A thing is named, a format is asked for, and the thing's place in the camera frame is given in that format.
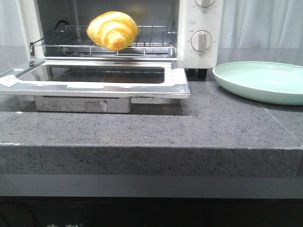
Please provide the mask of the yellow striped bread roll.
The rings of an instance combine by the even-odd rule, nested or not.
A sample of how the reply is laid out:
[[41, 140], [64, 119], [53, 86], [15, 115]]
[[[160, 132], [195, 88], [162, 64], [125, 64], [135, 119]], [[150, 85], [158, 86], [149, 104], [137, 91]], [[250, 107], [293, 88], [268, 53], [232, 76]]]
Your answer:
[[138, 31], [137, 24], [128, 14], [110, 11], [90, 22], [87, 35], [96, 45], [117, 52], [131, 45]]

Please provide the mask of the upper white temperature knob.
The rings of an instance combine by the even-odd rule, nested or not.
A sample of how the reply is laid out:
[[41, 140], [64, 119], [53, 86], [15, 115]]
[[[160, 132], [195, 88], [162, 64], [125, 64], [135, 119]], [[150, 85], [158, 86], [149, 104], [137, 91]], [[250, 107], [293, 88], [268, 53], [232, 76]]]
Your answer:
[[202, 8], [210, 7], [214, 2], [215, 0], [195, 0], [195, 3]]

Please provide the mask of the lower white timer knob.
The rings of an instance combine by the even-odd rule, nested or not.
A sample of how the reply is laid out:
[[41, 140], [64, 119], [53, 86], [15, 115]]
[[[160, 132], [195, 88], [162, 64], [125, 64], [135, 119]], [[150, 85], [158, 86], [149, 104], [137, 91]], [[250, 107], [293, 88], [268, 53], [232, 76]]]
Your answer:
[[197, 31], [191, 38], [191, 45], [198, 52], [205, 52], [211, 46], [212, 37], [204, 30]]

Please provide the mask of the light green round plate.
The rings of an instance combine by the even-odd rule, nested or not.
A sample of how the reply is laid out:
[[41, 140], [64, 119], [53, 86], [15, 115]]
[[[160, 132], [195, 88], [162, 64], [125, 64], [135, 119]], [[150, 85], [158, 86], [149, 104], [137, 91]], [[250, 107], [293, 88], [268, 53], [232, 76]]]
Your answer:
[[216, 66], [213, 74], [221, 87], [241, 97], [270, 104], [303, 104], [302, 66], [237, 61]]

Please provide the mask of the glass oven door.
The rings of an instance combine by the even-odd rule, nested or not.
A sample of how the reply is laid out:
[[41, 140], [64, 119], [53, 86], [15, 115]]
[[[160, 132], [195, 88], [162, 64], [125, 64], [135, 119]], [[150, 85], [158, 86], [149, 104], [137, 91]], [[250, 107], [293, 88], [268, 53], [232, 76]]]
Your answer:
[[0, 77], [3, 95], [32, 96], [46, 112], [129, 113], [133, 98], [186, 99], [179, 61], [45, 59]]

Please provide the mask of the white Toshiba toaster oven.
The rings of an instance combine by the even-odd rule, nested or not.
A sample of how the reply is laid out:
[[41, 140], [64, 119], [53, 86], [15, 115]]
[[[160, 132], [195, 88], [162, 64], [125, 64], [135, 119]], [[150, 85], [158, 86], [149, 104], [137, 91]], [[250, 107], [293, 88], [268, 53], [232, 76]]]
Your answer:
[[[79, 57], [33, 57], [31, 55], [30, 44], [35, 42], [52, 31], [59, 28], [61, 23], [66, 25], [81, 25], [70, 24], [66, 20], [59, 20], [53, 30], [47, 30], [46, 24], [41, 22], [42, 13], [38, 8], [39, 0], [19, 0], [17, 1], [18, 13], [21, 23], [24, 27], [24, 39], [27, 45], [27, 55], [29, 64], [34, 65], [38, 59], [42, 58], [79, 58]], [[174, 58], [156, 58], [156, 59], [174, 59], [183, 63], [186, 70], [197, 72], [200, 79], [206, 77], [206, 71], [216, 66], [218, 55], [218, 43], [221, 28], [223, 1], [215, 0], [213, 5], [207, 8], [198, 6], [194, 0], [168, 0], [170, 14], [161, 21], [159, 25], [154, 24], [139, 24], [134, 19], [134, 13], [128, 14], [139, 26], [166, 26], [169, 31], [176, 32], [176, 51], [177, 55]], [[198, 52], [191, 45], [191, 38], [197, 31], [207, 31], [211, 37], [211, 46], [205, 52]]]

